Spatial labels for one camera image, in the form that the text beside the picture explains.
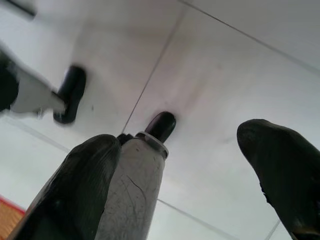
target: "orange mat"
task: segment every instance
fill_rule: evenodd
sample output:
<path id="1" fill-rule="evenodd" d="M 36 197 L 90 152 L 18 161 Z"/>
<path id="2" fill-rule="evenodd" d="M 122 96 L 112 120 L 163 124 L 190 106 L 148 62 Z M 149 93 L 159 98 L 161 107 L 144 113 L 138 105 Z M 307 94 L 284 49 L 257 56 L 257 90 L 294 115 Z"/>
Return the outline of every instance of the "orange mat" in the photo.
<path id="1" fill-rule="evenodd" d="M 5 240 L 25 211 L 0 196 L 0 240 Z"/>

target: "tile floor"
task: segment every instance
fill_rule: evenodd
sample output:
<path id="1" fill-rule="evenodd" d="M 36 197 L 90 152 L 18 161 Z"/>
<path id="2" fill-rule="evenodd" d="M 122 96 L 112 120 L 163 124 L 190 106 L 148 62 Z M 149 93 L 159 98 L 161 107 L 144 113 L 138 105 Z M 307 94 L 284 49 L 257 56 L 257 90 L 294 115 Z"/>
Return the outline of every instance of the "tile floor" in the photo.
<path id="1" fill-rule="evenodd" d="M 2 114 L 0 194 L 27 208 L 74 146 L 167 110 L 178 123 L 148 239 L 289 240 L 236 141 L 264 118 L 320 147 L 318 3 L 286 2 L 38 0 L 33 21 L 0 5 L 0 41 L 53 87 L 73 62 L 89 72 L 70 127 Z"/>

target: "black rubber foot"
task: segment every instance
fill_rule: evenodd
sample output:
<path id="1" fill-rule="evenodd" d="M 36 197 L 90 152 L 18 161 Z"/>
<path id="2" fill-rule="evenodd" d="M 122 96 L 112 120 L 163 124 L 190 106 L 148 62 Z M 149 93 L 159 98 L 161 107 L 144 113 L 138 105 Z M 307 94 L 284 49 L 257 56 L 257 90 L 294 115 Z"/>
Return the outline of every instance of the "black rubber foot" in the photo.
<path id="1" fill-rule="evenodd" d="M 60 124 L 70 124 L 75 121 L 77 110 L 82 96 L 86 88 L 87 74 L 86 71 L 79 67 L 72 65 L 61 85 L 57 95 L 66 104 L 64 114 L 53 113 L 53 118 Z"/>
<path id="2" fill-rule="evenodd" d="M 176 127 L 175 116 L 167 111 L 159 113 L 144 130 L 160 142 L 164 143 Z"/>

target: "white floor tile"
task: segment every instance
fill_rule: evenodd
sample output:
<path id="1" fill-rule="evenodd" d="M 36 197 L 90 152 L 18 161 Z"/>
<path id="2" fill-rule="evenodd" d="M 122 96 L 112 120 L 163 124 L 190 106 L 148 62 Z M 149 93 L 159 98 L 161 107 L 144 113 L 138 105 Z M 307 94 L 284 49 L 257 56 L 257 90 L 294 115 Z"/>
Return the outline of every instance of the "white floor tile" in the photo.
<path id="1" fill-rule="evenodd" d="M 229 238 L 224 238 L 211 229 L 158 201 L 147 239 L 228 240 Z"/>
<path id="2" fill-rule="evenodd" d="M 120 134 L 182 8 L 182 4 L 172 0 L 90 1 L 87 18 L 77 32 L 77 41 L 68 41 L 72 45 L 69 46 L 70 50 L 63 47 L 61 51 L 66 53 L 54 53 L 50 61 L 64 68 L 76 62 L 88 70 L 87 88 L 75 124 L 69 127 L 56 126 L 51 113 L 42 120 L 27 117 L 21 121 L 69 149 L 97 134 Z M 61 18 L 59 23 L 65 32 L 76 24 L 76 17 L 70 20 L 67 16 Z M 11 25 L 10 22 L 5 24 L 8 26 L 6 29 Z M 60 43 L 56 45 L 55 40 L 50 38 L 48 51 L 60 51 L 56 50 Z M 26 49 L 28 40 L 15 41 L 19 48 L 30 54 Z M 37 38 L 37 41 L 39 45 L 42 44 L 41 39 Z M 34 61 L 38 62 L 39 69 L 50 68 L 41 57 L 35 56 Z M 61 81 L 62 76 L 50 79 L 55 87 Z"/>
<path id="3" fill-rule="evenodd" d="M 314 0 L 194 0 L 220 20 L 320 69 L 320 2 Z"/>
<path id="4" fill-rule="evenodd" d="M 284 225 L 280 222 L 279 226 L 275 229 L 270 240 L 292 240 Z"/>
<path id="5" fill-rule="evenodd" d="M 67 153 L 0 118 L 0 195 L 27 209 Z"/>
<path id="6" fill-rule="evenodd" d="M 159 199 L 241 240 L 267 237 L 278 217 L 237 144 L 240 123 L 264 118 L 320 147 L 320 79 L 190 9 L 126 128 L 177 116 Z"/>

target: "grout line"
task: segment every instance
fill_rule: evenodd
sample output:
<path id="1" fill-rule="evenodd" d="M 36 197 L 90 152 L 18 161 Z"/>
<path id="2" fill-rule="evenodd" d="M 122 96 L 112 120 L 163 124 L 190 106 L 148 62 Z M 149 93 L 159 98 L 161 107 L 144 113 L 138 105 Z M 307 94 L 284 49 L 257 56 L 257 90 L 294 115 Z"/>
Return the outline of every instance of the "grout line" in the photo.
<path id="1" fill-rule="evenodd" d="M 158 199 L 158 201 L 160 203 L 162 203 L 162 204 L 164 204 L 164 205 L 176 210 L 180 214 L 192 219 L 193 221 L 197 222 L 198 224 L 202 225 L 203 227 L 205 227 L 205 228 L 207 228 L 207 229 L 209 229 L 209 230 L 211 230 L 211 231 L 223 236 L 224 238 L 227 238 L 229 240 L 240 240 L 239 238 L 234 237 L 234 236 L 230 235 L 229 233 L 227 233 L 227 232 L 225 232 L 225 231 L 223 231 L 223 230 L 221 230 L 221 229 L 219 229 L 219 228 L 217 228 L 215 226 L 212 226 L 211 224 L 206 223 L 205 221 L 203 221 L 203 220 L 201 220 L 201 219 L 199 219 L 199 218 L 197 218 L 195 216 L 192 216 L 191 214 L 189 214 L 189 213 L 187 213 L 185 211 L 182 211 L 179 208 L 177 208 L 177 207 L 175 207 L 175 206 L 173 206 L 173 205 L 171 205 L 171 204 L 169 204 L 169 203 L 167 203 L 165 201 L 162 201 L 160 199 Z"/>
<path id="2" fill-rule="evenodd" d="M 269 234 L 266 236 L 266 238 L 264 240 L 270 240 L 272 235 L 275 233 L 277 227 L 279 226 L 280 224 L 280 219 L 276 222 L 276 224 L 273 226 L 273 228 L 271 229 L 271 231 L 269 232 Z"/>
<path id="3" fill-rule="evenodd" d="M 26 124 L 20 122 L 19 120 L 15 119 L 14 117 L 11 116 L 7 116 L 6 118 L 4 118 L 4 121 L 7 122 L 8 124 L 15 126 L 19 129 L 21 129 L 24 132 L 27 132 L 28 134 L 34 136 L 37 139 L 40 139 L 44 142 L 46 142 L 47 144 L 50 144 L 54 147 L 56 147 L 57 149 L 65 152 L 65 153 L 70 153 L 70 149 L 66 148 L 65 146 L 61 145 L 60 143 L 50 139 L 49 137 L 43 135 L 42 133 L 36 131 L 35 129 L 33 129 L 32 127 L 27 126 Z"/>
<path id="4" fill-rule="evenodd" d="M 316 68 L 316 67 L 314 67 L 314 66 L 312 66 L 312 65 L 310 65 L 310 64 L 308 64 L 308 63 L 306 63 L 306 62 L 304 62 L 304 61 L 302 61 L 302 60 L 300 60 L 300 59 L 298 59 L 298 58 L 296 58 L 294 56 L 291 56 L 290 54 L 288 54 L 288 53 L 286 53 L 286 52 L 284 52 L 284 51 L 282 51 L 282 50 L 280 50 L 280 49 L 278 49 L 276 47 L 273 47 L 273 46 L 263 42 L 262 40 L 259 40 L 258 38 L 248 34 L 248 33 L 245 33 L 244 31 L 242 31 L 242 30 L 236 28 L 235 26 L 232 26 L 229 23 L 227 23 L 227 22 L 225 22 L 225 21 L 223 21 L 223 20 L 221 20 L 221 19 L 219 19 L 219 18 L 217 18 L 217 17 L 205 12 L 204 10 L 200 9 L 199 7 L 193 5 L 192 3 L 190 3 L 190 2 L 188 2 L 186 0 L 178 0 L 178 2 L 180 2 L 182 4 L 185 4 L 186 6 L 192 8 L 194 10 L 199 11 L 199 12 L 207 15 L 210 18 L 213 18 L 214 20 L 218 21 L 219 23 L 221 23 L 223 25 L 226 25 L 227 27 L 237 31 L 238 33 L 240 33 L 240 34 L 242 34 L 242 35 L 244 35 L 244 36 L 246 36 L 248 38 L 250 38 L 251 40 L 257 42 L 258 44 L 263 45 L 264 47 L 266 47 L 266 48 L 268 48 L 268 49 L 270 49 L 270 50 L 282 55 L 283 57 L 287 58 L 291 62 L 299 65 L 300 67 L 302 67 L 302 68 L 306 69 L 307 71 L 309 71 L 309 72 L 315 74 L 316 76 L 320 77 L 320 70 L 318 68 Z"/>
<path id="5" fill-rule="evenodd" d="M 141 93 L 140 93 L 140 96 L 139 96 L 138 100 L 136 101 L 136 103 L 135 103 L 135 105 L 134 105 L 134 107 L 133 107 L 133 109 L 132 109 L 132 111 L 131 111 L 131 113 L 130 113 L 130 115 L 129 115 L 128 120 L 127 120 L 126 123 L 124 124 L 124 127 L 123 127 L 123 129 L 122 129 L 122 131 L 121 131 L 122 134 L 124 133 L 124 131 L 125 131 L 128 123 L 129 123 L 132 115 L 134 114 L 134 111 L 135 111 L 135 109 L 137 108 L 137 105 L 138 105 L 138 103 L 140 102 L 140 99 L 141 99 L 142 95 L 144 94 L 144 92 L 145 92 L 145 90 L 146 90 L 146 88 L 147 88 L 148 83 L 150 82 L 150 80 L 151 80 L 152 76 L 154 75 L 154 73 L 155 73 L 158 65 L 160 64 L 162 58 L 164 57 L 164 55 L 165 55 L 165 53 L 166 53 L 166 51 L 167 51 L 167 49 L 168 49 L 168 47 L 169 47 L 172 39 L 174 38 L 176 31 L 177 31 L 178 28 L 180 27 L 181 22 L 182 22 L 185 14 L 186 14 L 187 9 L 188 9 L 188 8 L 187 8 L 185 5 L 182 5 L 182 10 L 181 10 L 181 12 L 179 13 L 178 18 L 177 18 L 177 20 L 176 20 L 176 22 L 175 22 L 172 30 L 170 31 L 170 34 L 169 34 L 168 38 L 166 39 L 166 41 L 165 41 L 165 43 L 164 43 L 164 46 L 163 46 L 163 48 L 162 48 L 162 50 L 161 50 L 161 53 L 160 53 L 160 56 L 159 56 L 158 59 L 156 60 L 155 65 L 154 65 L 154 67 L 153 67 L 153 69 L 152 69 L 152 71 L 151 71 L 151 73 L 150 73 L 150 75 L 149 75 L 149 77 L 148 77 L 148 80 L 146 81 L 146 83 L 145 83 L 145 85 L 144 85 L 144 88 L 142 89 L 142 91 L 141 91 Z"/>

